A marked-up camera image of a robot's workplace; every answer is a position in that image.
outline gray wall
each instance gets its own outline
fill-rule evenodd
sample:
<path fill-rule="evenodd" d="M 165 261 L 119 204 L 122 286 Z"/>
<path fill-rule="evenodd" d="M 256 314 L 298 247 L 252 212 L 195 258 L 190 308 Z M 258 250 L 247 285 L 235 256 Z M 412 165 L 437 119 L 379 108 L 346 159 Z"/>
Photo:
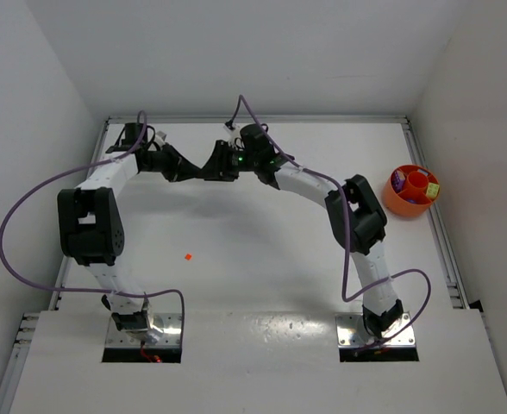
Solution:
<path fill-rule="evenodd" d="M 507 390 L 507 0 L 472 3 L 414 121 Z"/>
<path fill-rule="evenodd" d="M 28 0 L 103 116 L 405 114 L 468 0 Z"/>
<path fill-rule="evenodd" d="M 0 223 L 31 186 L 91 157 L 99 121 L 72 86 L 23 0 L 0 0 Z M 52 284 L 59 266 L 52 185 L 9 225 L 8 256 L 33 280 Z M 24 311 L 47 295 L 15 282 L 0 263 L 0 380 Z"/>

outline orange cup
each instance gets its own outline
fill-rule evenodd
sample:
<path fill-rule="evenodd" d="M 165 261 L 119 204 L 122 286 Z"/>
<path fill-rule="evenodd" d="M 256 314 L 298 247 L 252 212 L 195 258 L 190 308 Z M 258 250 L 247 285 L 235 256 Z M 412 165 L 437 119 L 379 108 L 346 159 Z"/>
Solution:
<path fill-rule="evenodd" d="M 393 174 L 388 178 L 383 193 L 385 206 L 398 216 L 420 216 L 439 197 L 439 192 L 433 200 L 426 197 L 426 190 L 430 183 L 439 185 L 437 178 L 421 166 L 401 166 L 396 170 L 405 175 L 404 186 L 397 193 L 391 185 Z"/>

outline white table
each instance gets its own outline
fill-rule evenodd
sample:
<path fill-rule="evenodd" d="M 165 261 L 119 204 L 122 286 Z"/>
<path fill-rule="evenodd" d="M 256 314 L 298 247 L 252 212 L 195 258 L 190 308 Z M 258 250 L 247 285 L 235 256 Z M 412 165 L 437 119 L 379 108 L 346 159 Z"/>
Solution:
<path fill-rule="evenodd" d="M 155 127 L 200 166 L 226 139 L 220 123 Z M 103 150 L 120 129 L 110 124 Z M 270 122 L 270 133 L 306 166 L 337 179 L 366 176 L 378 196 L 393 168 L 411 163 L 399 123 Z M 110 315 L 98 295 L 67 293 L 59 310 L 41 314 L 12 413 L 507 412 L 478 312 L 452 308 L 427 216 L 388 213 L 385 238 L 392 272 L 418 267 L 432 280 L 415 324 L 420 361 L 340 363 L 334 314 L 359 311 L 360 301 L 341 301 L 343 250 L 321 207 L 252 173 L 177 184 L 144 173 L 118 205 L 134 277 L 147 291 L 185 295 L 182 363 L 101 363 Z M 68 286 L 95 287 L 74 262 L 62 274 Z M 414 314 L 422 278 L 394 283 Z M 352 264 L 349 291 L 358 288 Z M 176 296 L 152 302 L 179 312 Z"/>

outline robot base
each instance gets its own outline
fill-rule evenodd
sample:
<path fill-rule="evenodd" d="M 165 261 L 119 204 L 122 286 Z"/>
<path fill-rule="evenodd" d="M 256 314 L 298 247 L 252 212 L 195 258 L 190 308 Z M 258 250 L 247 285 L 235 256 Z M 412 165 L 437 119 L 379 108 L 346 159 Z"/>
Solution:
<path fill-rule="evenodd" d="M 384 338 L 394 335 L 410 321 L 410 315 L 404 313 L 386 332 Z M 412 327 L 380 346 L 363 351 L 358 349 L 372 343 L 374 337 L 366 332 L 362 313 L 341 313 L 336 315 L 338 349 L 340 362 L 369 361 L 418 361 L 415 332 Z"/>
<path fill-rule="evenodd" d="M 157 313 L 153 317 L 153 324 L 156 335 L 150 336 L 141 352 L 141 341 L 117 330 L 116 324 L 110 319 L 102 362 L 159 361 L 179 364 L 181 362 L 181 315 Z"/>

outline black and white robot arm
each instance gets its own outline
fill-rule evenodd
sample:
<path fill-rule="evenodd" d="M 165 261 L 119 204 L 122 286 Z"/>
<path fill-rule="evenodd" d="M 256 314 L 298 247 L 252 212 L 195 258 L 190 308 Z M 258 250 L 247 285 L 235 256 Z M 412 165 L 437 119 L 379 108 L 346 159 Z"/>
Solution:
<path fill-rule="evenodd" d="M 128 123 L 125 136 L 103 156 L 114 158 L 135 143 L 142 125 Z M 76 188 L 58 195 L 60 243 L 65 255 L 87 268 L 98 284 L 116 292 L 143 294 L 123 267 L 125 239 L 116 198 L 125 184 L 138 173 L 157 172 L 170 182 L 187 179 L 234 181 L 239 173 L 253 172 L 263 184 L 290 191 L 321 205 L 329 214 L 335 239 L 344 247 L 343 209 L 338 191 L 326 179 L 314 177 L 293 166 L 252 124 L 231 128 L 229 141 L 216 141 L 212 155 L 202 168 L 191 164 L 173 146 L 163 143 L 150 151 L 146 139 L 137 150 L 122 160 L 100 166 Z M 385 263 L 383 239 L 386 217 L 366 179 L 356 175 L 343 186 L 349 201 L 358 208 L 351 210 L 351 257 L 363 287 L 389 277 Z M 125 298 L 116 294 L 103 297 L 119 330 L 145 340 L 155 327 L 153 313 L 146 298 Z M 367 329 L 381 337 L 383 331 L 403 313 L 391 283 L 375 286 L 364 293 L 363 314 Z"/>

